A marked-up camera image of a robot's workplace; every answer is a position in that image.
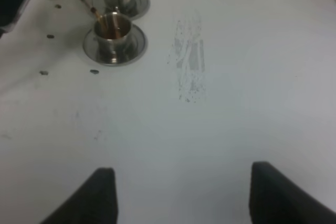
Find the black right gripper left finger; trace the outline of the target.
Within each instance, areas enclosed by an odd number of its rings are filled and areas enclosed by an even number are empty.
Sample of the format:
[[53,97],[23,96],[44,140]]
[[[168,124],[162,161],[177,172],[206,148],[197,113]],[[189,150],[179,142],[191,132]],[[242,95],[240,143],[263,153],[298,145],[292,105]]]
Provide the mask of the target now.
[[98,168],[42,223],[117,223],[118,213],[115,172]]

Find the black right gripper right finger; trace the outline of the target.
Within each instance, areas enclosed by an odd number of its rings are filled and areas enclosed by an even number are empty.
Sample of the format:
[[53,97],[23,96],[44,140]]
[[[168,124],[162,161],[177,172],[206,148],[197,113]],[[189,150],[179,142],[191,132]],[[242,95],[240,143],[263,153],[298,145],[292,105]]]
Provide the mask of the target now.
[[251,167],[252,223],[335,223],[335,212],[311,197],[269,162]]

